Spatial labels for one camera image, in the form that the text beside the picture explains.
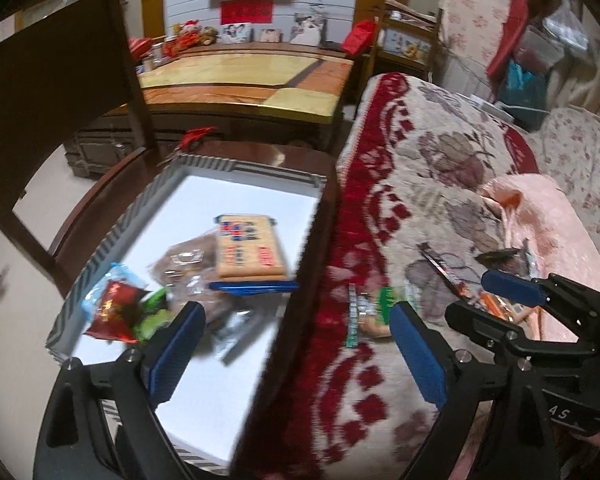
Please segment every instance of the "chair leg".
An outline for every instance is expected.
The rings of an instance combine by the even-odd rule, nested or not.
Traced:
[[[72,285],[68,276],[13,211],[0,215],[0,231],[37,270],[56,285],[63,297],[67,295]]]

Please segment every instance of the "plastic container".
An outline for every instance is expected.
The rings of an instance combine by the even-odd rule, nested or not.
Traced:
[[[564,57],[564,47],[529,25],[520,38],[513,57],[528,72],[546,75]]]

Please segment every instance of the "red snack bag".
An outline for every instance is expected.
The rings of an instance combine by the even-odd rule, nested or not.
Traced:
[[[91,326],[85,332],[96,339],[136,343],[133,326],[138,320],[139,302],[146,290],[122,282],[109,282]]]

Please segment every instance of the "plastic wrapper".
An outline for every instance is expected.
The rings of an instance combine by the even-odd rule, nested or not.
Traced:
[[[513,56],[524,70],[545,75],[564,57],[564,47],[557,41],[549,40],[533,25],[529,25]]]
[[[215,267],[216,245],[216,231],[174,245],[154,264],[151,274],[161,285],[175,286],[190,274]]]
[[[122,282],[109,282],[91,326],[85,332],[96,339],[136,343],[133,327],[141,314],[140,300],[146,290]]]
[[[233,361],[247,348],[251,337],[266,320],[264,311],[251,308],[242,300],[210,327],[211,343],[217,359],[224,364]]]
[[[131,272],[126,265],[112,263],[109,271],[93,286],[85,296],[84,300],[80,303],[89,322],[93,320],[93,314],[100,304],[102,295],[109,282],[127,283],[137,288],[145,288],[147,286],[147,284]]]
[[[171,323],[175,316],[168,310],[168,307],[169,301],[165,287],[156,290],[142,300],[134,325],[134,335],[139,343],[146,343],[159,328]]]
[[[589,38],[584,32],[582,22],[571,10],[570,0],[562,0],[560,7],[542,20],[542,24],[549,33],[569,47],[574,56],[591,62]]]
[[[206,314],[206,322],[211,323],[234,305],[234,298],[225,292],[211,290],[209,283],[218,279],[214,267],[200,270],[197,274],[188,274],[172,289],[170,310],[177,316],[189,301],[200,303]]]

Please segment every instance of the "floral blanket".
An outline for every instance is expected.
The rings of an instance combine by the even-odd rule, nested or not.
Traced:
[[[497,175],[537,171],[520,135],[432,84],[390,73],[372,83],[341,161],[342,204],[312,332],[298,368],[250,439],[254,470],[284,478],[398,478],[427,436],[435,407],[392,340],[344,348],[347,289],[398,289],[454,348],[446,326],[455,298],[420,256],[428,243],[477,284],[474,259],[501,248],[502,233],[475,193]]]

